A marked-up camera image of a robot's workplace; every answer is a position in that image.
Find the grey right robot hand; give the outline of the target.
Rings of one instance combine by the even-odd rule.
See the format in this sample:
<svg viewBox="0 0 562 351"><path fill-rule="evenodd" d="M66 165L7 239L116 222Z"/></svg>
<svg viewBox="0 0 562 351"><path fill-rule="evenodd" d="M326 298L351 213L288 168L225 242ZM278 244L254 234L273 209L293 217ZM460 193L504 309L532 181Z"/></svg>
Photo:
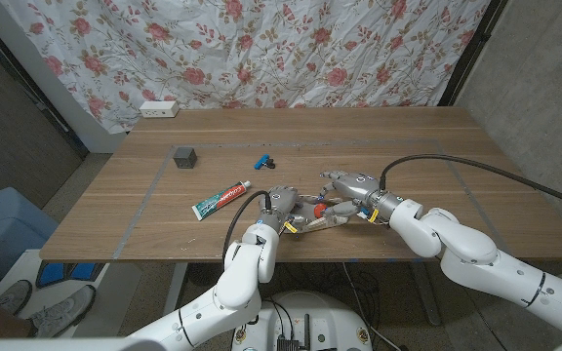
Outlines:
<svg viewBox="0 0 562 351"><path fill-rule="evenodd" d="M333 190L343 197L341 203L321 211L324 217L350 217L363 213L370 222L389 222L395 208L403 202L402 198L382 190L380 181L370 175L325 171L321 176L331 180L322 187L319 195L321 200Z"/></svg>

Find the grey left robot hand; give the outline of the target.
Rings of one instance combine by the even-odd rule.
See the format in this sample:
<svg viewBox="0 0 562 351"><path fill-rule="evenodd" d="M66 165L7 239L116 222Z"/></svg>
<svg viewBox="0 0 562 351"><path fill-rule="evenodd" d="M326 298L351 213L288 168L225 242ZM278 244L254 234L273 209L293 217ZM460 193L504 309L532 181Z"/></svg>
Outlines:
<svg viewBox="0 0 562 351"><path fill-rule="evenodd" d="M299 199L299 191L291 186L277 185L270 188L268 193L271 207L268 210L265 199L260 200L260 220L275 231L279 231Z"/></svg>

